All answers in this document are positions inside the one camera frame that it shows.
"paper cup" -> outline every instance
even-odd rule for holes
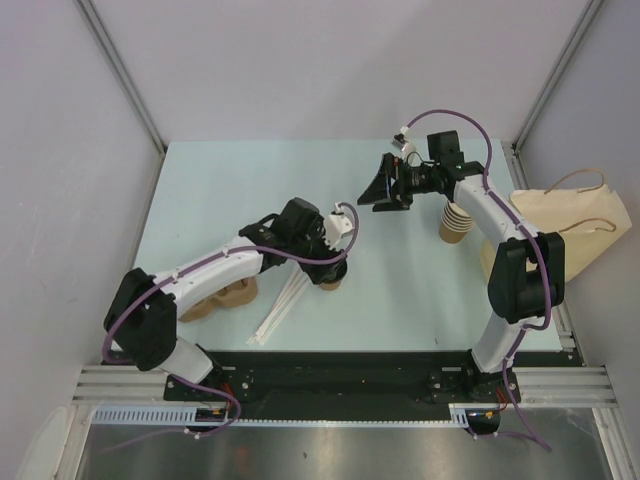
[[[447,202],[440,222],[440,238],[447,243],[458,243],[473,228],[473,219],[456,204]]]

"table surface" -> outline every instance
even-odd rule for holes
[[[486,159],[482,140],[462,140],[467,161]],[[221,247],[239,229],[302,197],[328,214],[356,199],[378,169],[387,140],[173,142],[164,162],[136,266],[153,273]],[[426,158],[426,145],[419,147]],[[491,177],[513,184],[499,141]],[[359,207],[349,271],[334,292],[310,286],[264,346],[247,345],[270,311],[291,262],[257,277],[249,305],[179,323],[178,334],[209,350],[442,351],[477,342],[491,307],[477,227],[456,245],[438,235],[446,199],[419,195],[409,212]],[[555,328],[530,332],[524,350],[558,351]]]

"metal frame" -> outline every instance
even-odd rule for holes
[[[111,40],[111,37],[107,32],[107,28],[100,18],[96,7],[93,5],[93,2],[91,0],[74,0],[74,3],[78,7],[80,15],[82,15],[82,18],[85,20],[89,31],[98,44],[98,47],[102,51],[105,61],[111,68],[111,71],[115,75],[116,80],[122,87],[122,91],[127,97],[129,104],[142,123],[142,126],[144,127],[149,139],[158,151],[158,155],[160,155],[160,157],[164,159],[165,153],[167,151],[167,146],[162,141],[160,132],[153,122],[153,119],[149,114],[149,110],[142,101],[142,96],[133,83],[131,75],[129,75],[127,68],[124,66],[124,62],[122,61],[122,58],[120,57],[120,54],[118,53],[113,40]]]
[[[514,368],[521,405],[527,408],[615,408],[616,398],[604,367]],[[140,372],[134,366],[86,366],[80,374],[73,405],[185,406],[198,402],[163,399],[167,374],[162,370]],[[213,408],[224,402],[211,403]],[[494,408],[494,403],[458,404],[454,408]]]
[[[551,69],[551,73],[547,77],[544,86],[542,87],[542,91],[536,98],[536,101],[533,104],[533,107],[527,114],[527,118],[524,121],[524,124],[520,128],[518,135],[516,136],[513,144],[516,152],[519,152],[522,149],[522,146],[527,140],[527,137],[531,133],[531,130],[535,126],[538,118],[544,111],[545,106],[549,103],[555,89],[557,88],[560,80],[562,79],[565,71],[571,64],[571,61],[575,57],[578,49],[584,42],[587,33],[593,21],[596,19],[598,13],[602,9],[602,6],[605,4],[606,0],[589,0],[589,3],[585,6],[582,11],[582,15],[578,19],[576,26],[574,27],[567,43],[562,49],[562,53],[560,57],[556,61],[556,64]]]

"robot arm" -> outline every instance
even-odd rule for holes
[[[154,293],[128,315],[113,333],[113,339],[141,371],[160,368],[192,383],[200,383],[214,368],[212,360],[198,346],[176,335],[177,319],[198,302],[227,285],[253,277],[286,261],[285,253],[322,265],[301,264],[312,283],[335,283],[347,273],[338,242],[354,226],[342,209],[326,218],[316,207],[300,198],[290,200],[282,213],[271,214],[248,225],[222,248],[182,267],[154,275],[136,268],[127,273],[104,321],[113,325],[137,299],[151,289]]]
[[[465,162],[458,134],[443,132],[427,137],[431,162],[411,166],[415,148],[402,135],[395,137],[402,158],[386,153],[358,205],[374,205],[373,211],[409,210],[413,195],[437,192],[464,209],[478,224],[497,251],[488,293],[493,313],[471,356],[478,375],[496,374],[514,345],[520,330],[544,317],[545,298],[540,266],[527,272],[526,262],[537,263],[530,243],[507,214],[486,192],[484,167]],[[489,179],[489,188],[493,184]],[[552,305],[564,298],[564,242],[557,233],[545,234],[511,209],[535,240],[547,266]]]

